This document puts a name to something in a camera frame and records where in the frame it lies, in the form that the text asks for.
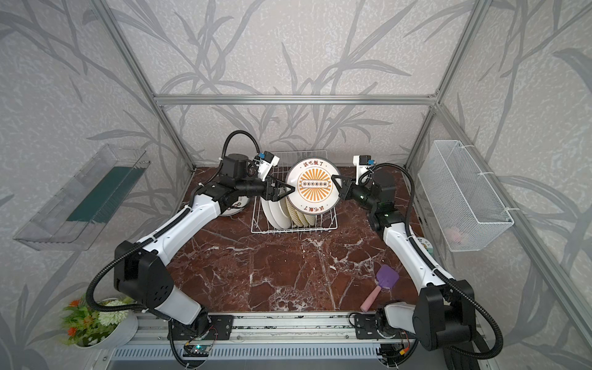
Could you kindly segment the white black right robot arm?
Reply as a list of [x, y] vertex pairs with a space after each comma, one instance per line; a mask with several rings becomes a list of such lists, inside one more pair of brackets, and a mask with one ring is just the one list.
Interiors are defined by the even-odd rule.
[[[448, 349], [470, 359], [488, 360], [504, 348], [504, 335], [493, 316], [475, 299], [472, 286], [458, 281], [437, 264], [419, 243], [411, 227], [416, 187], [410, 184], [404, 211], [395, 204], [396, 185], [391, 163], [370, 166], [356, 177], [334, 175], [331, 180], [341, 200], [354, 200], [366, 210], [368, 223], [403, 264], [418, 291], [414, 305], [397, 302], [383, 308], [388, 326], [413, 333], [428, 351]], [[482, 316], [494, 334], [485, 351], [463, 348], [480, 339], [476, 316]]]

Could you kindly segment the white plate with orange sunburst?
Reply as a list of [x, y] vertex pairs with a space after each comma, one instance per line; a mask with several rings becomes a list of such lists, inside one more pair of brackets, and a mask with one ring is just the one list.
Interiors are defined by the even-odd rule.
[[285, 182], [294, 187], [288, 201], [303, 214], [325, 214], [339, 202], [339, 191], [331, 178], [340, 175], [337, 166], [325, 158], [305, 158], [288, 171]]

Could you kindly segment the white plate with red characters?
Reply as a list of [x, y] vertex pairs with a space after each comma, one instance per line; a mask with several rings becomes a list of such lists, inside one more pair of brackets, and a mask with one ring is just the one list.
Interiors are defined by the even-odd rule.
[[224, 212], [221, 213], [222, 217], [230, 217], [235, 214], [238, 214], [249, 205], [251, 199], [249, 197], [239, 197], [239, 199], [229, 206]]

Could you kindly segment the white wire dish rack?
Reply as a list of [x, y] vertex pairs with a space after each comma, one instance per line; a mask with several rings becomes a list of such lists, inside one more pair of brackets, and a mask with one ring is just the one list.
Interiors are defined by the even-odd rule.
[[335, 207], [339, 202], [332, 177], [340, 171], [326, 150], [278, 152], [279, 162], [271, 175], [285, 182], [293, 193], [277, 202], [254, 199], [251, 232], [279, 234], [331, 231], [338, 227]]

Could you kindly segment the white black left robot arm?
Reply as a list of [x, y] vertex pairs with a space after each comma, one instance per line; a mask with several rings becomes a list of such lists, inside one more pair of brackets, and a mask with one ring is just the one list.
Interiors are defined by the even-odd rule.
[[[178, 288], [167, 266], [178, 251], [207, 224], [232, 208], [242, 197], [260, 197], [279, 201], [294, 193], [293, 186], [274, 177], [279, 157], [258, 150], [254, 158], [229, 154], [231, 140], [239, 135], [254, 140], [247, 131], [236, 130], [225, 140], [220, 163], [214, 175], [198, 186], [191, 201], [154, 232], [135, 243], [119, 244], [114, 259], [89, 283], [86, 303], [94, 311], [149, 311], [168, 321], [169, 327], [181, 327], [195, 337], [205, 336], [211, 327], [206, 308]], [[94, 298], [98, 283], [113, 273], [114, 288], [133, 299], [120, 306], [100, 305]]]

